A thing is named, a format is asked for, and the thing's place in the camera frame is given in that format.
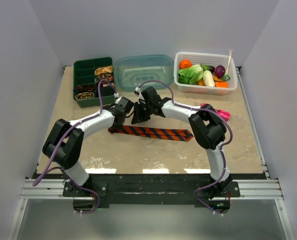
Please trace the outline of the orange navy striped tie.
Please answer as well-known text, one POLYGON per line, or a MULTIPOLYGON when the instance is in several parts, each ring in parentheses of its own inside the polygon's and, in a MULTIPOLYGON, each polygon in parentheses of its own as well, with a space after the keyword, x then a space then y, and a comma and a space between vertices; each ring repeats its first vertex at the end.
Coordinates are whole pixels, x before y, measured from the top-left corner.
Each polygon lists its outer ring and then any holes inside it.
POLYGON ((194 135, 188 129, 168 129, 123 125, 120 128, 110 127, 108 128, 108 131, 111 134, 117 133, 179 142, 188 142, 194 137, 194 135))

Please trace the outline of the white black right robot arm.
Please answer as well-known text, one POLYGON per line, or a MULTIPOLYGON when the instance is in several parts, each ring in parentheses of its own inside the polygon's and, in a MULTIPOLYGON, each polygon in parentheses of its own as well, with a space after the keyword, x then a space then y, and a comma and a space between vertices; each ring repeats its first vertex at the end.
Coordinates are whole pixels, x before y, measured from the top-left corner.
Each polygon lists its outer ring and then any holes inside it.
POLYGON ((161 98, 152 86, 145 89, 136 87, 134 93, 138 100, 134 104, 131 123, 147 122, 151 115, 156 115, 190 124, 194 138, 205 149, 210 165, 211 184, 197 190, 209 189, 218 197, 227 193, 233 179, 227 167, 224 146, 232 141, 233 133, 214 108, 209 104, 192 106, 179 103, 173 97, 161 98))

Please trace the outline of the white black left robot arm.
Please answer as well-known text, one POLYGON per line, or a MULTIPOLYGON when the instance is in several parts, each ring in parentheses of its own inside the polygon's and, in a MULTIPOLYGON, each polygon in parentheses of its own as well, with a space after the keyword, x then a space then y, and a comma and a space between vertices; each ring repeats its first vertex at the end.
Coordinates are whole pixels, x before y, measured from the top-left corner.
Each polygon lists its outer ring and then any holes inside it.
POLYGON ((131 100, 119 97, 96 113, 71 121, 61 118, 53 125, 42 153, 59 165, 80 196, 96 195, 92 177, 79 163, 83 141, 101 130, 121 127, 134 105, 131 100))

